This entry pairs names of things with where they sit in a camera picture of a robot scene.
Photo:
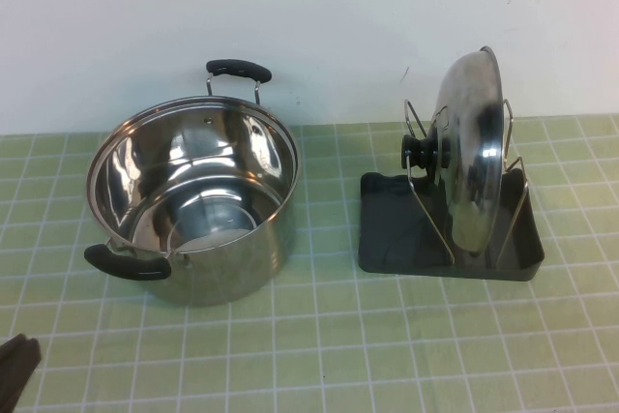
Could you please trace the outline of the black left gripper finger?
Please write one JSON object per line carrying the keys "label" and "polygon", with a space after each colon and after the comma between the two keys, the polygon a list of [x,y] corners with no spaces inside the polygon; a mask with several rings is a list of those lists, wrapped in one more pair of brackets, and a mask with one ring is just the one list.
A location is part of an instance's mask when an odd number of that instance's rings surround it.
{"label": "black left gripper finger", "polygon": [[1,413],[12,413],[16,404],[42,359],[40,343],[34,338],[24,338],[24,349],[20,363],[10,370],[1,370],[0,401]]}
{"label": "black left gripper finger", "polygon": [[14,369],[21,360],[24,349],[24,335],[18,334],[1,345],[0,366],[1,370]]}

